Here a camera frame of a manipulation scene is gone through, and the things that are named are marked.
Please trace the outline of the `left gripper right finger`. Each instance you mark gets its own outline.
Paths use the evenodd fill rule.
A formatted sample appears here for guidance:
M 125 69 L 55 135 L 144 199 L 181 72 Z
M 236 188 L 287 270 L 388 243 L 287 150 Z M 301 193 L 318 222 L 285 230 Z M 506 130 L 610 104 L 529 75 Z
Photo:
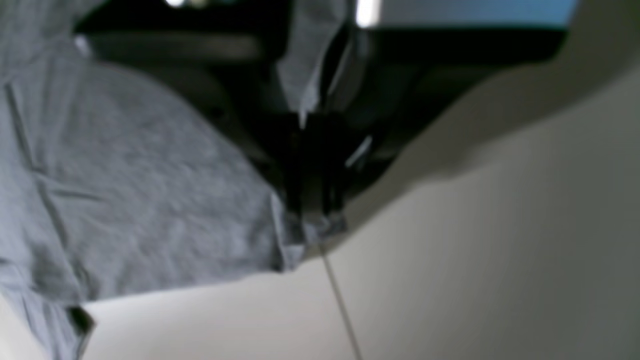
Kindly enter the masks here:
M 566 25 L 351 29 L 315 114 L 315 214 L 339 217 L 400 152 L 492 75 L 550 60 Z

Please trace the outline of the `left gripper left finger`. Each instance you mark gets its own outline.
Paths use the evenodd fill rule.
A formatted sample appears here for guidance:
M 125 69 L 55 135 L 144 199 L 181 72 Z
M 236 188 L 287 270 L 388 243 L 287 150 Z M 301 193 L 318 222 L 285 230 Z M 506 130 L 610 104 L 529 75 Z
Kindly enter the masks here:
M 151 75 L 235 142 L 297 217 L 313 212 L 303 132 L 277 63 L 292 0 L 106 0 L 75 26 L 83 55 Z

